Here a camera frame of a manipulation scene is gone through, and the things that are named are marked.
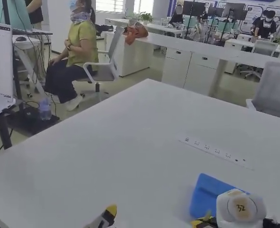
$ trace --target water bottle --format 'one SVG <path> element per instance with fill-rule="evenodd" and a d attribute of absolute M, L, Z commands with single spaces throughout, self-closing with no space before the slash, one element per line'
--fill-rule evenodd
<path fill-rule="evenodd" d="M 40 101 L 39 112 L 40 112 L 41 120 L 50 120 L 51 110 L 50 110 L 50 103 L 47 98 L 44 98 L 43 100 Z"/>

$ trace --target electrical outlet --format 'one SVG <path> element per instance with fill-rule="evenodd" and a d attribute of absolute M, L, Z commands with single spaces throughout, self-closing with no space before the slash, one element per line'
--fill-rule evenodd
<path fill-rule="evenodd" d="M 253 168 L 248 164 L 248 162 L 245 159 L 237 158 L 234 155 L 232 155 L 228 152 L 225 152 L 225 151 L 223 151 L 223 150 L 221 150 L 221 149 L 219 149 L 215 146 L 212 146 L 209 143 L 206 143 L 202 140 L 195 139 L 193 137 L 185 137 L 185 138 L 183 138 L 183 140 L 179 140 L 179 141 L 181 141 L 181 142 L 183 142 L 187 145 L 190 145 L 192 147 L 195 147 L 195 148 L 197 148 L 201 151 L 204 151 L 204 152 L 207 152 L 211 155 L 214 155 L 218 158 L 227 160 L 227 161 L 232 162 L 236 165 L 245 167 L 249 170 L 253 170 Z"/>

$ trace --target white office chair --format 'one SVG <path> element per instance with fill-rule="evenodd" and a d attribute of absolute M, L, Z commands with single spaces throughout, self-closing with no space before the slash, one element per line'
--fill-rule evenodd
<path fill-rule="evenodd" d="M 264 40 L 257 40 L 253 47 L 252 53 L 257 53 L 265 56 L 273 56 L 274 52 L 277 49 L 277 46 L 278 44 L 276 43 L 272 43 Z M 261 73 L 259 71 L 261 71 L 261 69 L 251 66 L 249 70 L 244 70 L 241 71 L 240 73 L 246 73 L 244 78 L 247 78 L 250 75 L 255 75 L 258 78 L 261 78 Z"/>
<path fill-rule="evenodd" d="M 256 94 L 246 104 L 249 109 L 280 117 L 280 63 L 266 63 Z"/>
<path fill-rule="evenodd" d="M 106 56 L 108 56 L 108 58 L 109 58 L 108 63 L 87 62 L 83 65 L 83 69 L 85 70 L 88 78 L 81 79 L 78 81 L 86 81 L 86 82 L 95 83 L 94 96 L 97 96 L 99 98 L 99 101 L 102 100 L 101 93 L 100 93 L 101 92 L 100 91 L 100 82 L 113 82 L 119 78 L 119 75 L 117 73 L 117 66 L 114 62 L 114 53 L 117 48 L 118 41 L 119 41 L 121 35 L 123 34 L 123 32 L 124 32 L 124 28 L 117 26 L 109 51 L 99 51 L 98 50 L 98 53 L 103 53 Z M 87 67 L 89 65 L 99 67 L 96 75 L 92 76 L 91 73 L 88 71 Z M 93 94 L 93 92 L 92 91 L 82 91 L 81 92 L 81 95 L 83 97 L 85 97 L 86 94 Z"/>

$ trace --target desk surface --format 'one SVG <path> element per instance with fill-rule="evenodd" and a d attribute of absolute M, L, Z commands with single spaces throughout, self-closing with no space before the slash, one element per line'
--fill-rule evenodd
<path fill-rule="evenodd" d="M 189 135 L 255 171 L 178 141 Z M 118 204 L 127 228 L 189 228 L 200 173 L 259 193 L 280 222 L 280 118 L 145 80 L 0 154 L 11 228 L 82 228 Z"/>
<path fill-rule="evenodd" d="M 229 39 L 226 42 L 231 43 L 231 44 L 242 45 L 242 46 L 246 46 L 246 47 L 254 47 L 254 45 L 255 45 L 255 43 L 252 43 L 250 41 L 239 40 L 239 39 Z"/>
<path fill-rule="evenodd" d="M 250 65 L 253 67 L 264 68 L 267 62 L 280 62 L 280 58 L 239 51 L 233 48 L 224 48 L 216 45 L 205 44 L 186 39 L 177 39 L 175 37 L 163 36 L 151 32 L 147 37 L 138 38 L 136 39 L 136 41 L 146 42 L 167 48 L 173 48 L 180 51 L 190 51 L 206 56 L 223 59 L 226 61 Z"/>
<path fill-rule="evenodd" d="M 26 41 L 16 41 L 18 37 L 25 37 Z M 40 44 L 40 40 L 25 36 L 25 35 L 13 35 L 12 36 L 12 43 L 20 49 L 30 49 L 33 46 L 38 46 Z"/>
<path fill-rule="evenodd" d="M 120 22 L 120 23 L 124 23 L 124 24 L 128 24 L 129 21 L 130 21 L 128 19 L 105 19 L 105 20 Z M 156 25 L 156 24 L 152 24 L 152 23 L 149 23 L 149 24 L 144 25 L 144 26 L 147 27 L 147 28 L 150 28 L 150 29 L 156 29 L 156 30 L 160 30 L 160 31 L 164 31 L 164 32 L 172 32 L 172 33 L 175 33 L 175 34 L 184 33 L 183 30 L 178 30 L 178 29 L 175 29 L 175 28 L 168 28 L 168 27 L 165 27 L 165 26 L 162 26 L 162 25 Z"/>

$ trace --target white wall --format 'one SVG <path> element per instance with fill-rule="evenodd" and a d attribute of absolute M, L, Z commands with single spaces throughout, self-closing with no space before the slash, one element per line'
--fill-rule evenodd
<path fill-rule="evenodd" d="M 168 6 L 170 0 L 154 0 L 152 16 L 154 20 L 160 20 L 168 16 Z"/>
<path fill-rule="evenodd" d="M 70 0 L 48 0 L 49 26 L 53 33 L 51 49 L 62 52 L 65 48 L 64 40 L 71 25 L 70 20 Z"/>

